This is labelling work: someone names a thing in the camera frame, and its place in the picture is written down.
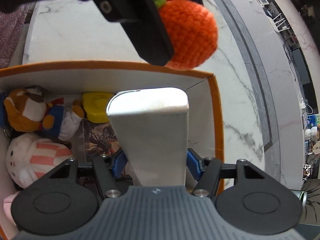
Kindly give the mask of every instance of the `red crocheted piece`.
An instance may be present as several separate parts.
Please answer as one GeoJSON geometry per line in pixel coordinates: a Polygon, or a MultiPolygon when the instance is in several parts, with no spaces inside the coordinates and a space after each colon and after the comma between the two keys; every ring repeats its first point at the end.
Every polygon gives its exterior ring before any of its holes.
{"type": "Polygon", "coordinates": [[[159,9],[159,14],[175,51],[167,67],[195,68],[217,49],[216,21],[202,5],[189,0],[170,0],[159,9]]]}

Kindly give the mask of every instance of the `yellow plastic container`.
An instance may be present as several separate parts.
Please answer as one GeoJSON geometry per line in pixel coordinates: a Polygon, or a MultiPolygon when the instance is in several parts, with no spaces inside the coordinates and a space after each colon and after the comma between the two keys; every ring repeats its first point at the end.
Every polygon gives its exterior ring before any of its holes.
{"type": "Polygon", "coordinates": [[[109,122],[106,115],[107,104],[114,94],[109,92],[89,92],[82,94],[83,108],[87,113],[90,122],[109,122]]]}

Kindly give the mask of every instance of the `plush toy's foot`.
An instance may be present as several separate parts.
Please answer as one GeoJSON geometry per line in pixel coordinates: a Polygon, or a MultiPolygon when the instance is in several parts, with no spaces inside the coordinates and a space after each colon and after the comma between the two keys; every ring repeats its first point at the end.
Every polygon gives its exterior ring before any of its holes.
{"type": "Polygon", "coordinates": [[[72,111],[79,117],[84,118],[84,111],[81,107],[80,100],[74,100],[72,103],[72,111]]]}
{"type": "Polygon", "coordinates": [[[44,129],[49,130],[53,127],[54,124],[54,117],[51,114],[48,114],[45,116],[45,118],[42,120],[42,126],[44,129]]]}

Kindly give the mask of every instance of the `pink and white striped plush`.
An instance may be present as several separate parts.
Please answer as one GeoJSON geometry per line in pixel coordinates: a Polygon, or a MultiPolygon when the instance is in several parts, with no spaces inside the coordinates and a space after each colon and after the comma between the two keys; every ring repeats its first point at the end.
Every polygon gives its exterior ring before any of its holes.
{"type": "Polygon", "coordinates": [[[5,162],[13,181],[26,188],[70,157],[71,151],[63,144],[26,133],[11,141],[5,162]]]}

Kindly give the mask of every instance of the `silver screw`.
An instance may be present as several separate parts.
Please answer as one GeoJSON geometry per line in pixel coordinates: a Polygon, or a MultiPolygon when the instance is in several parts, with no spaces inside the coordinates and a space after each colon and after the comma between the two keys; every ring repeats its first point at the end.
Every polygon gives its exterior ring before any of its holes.
{"type": "Polygon", "coordinates": [[[209,196],[209,192],[205,189],[196,189],[194,192],[193,192],[193,195],[195,195],[196,197],[207,197],[209,196]]]}
{"type": "Polygon", "coordinates": [[[117,189],[111,189],[111,190],[106,191],[105,195],[106,195],[106,197],[116,198],[116,197],[121,196],[121,192],[117,189]]]}
{"type": "Polygon", "coordinates": [[[100,9],[104,13],[110,13],[112,11],[112,7],[108,1],[102,1],[100,3],[100,9]]]}

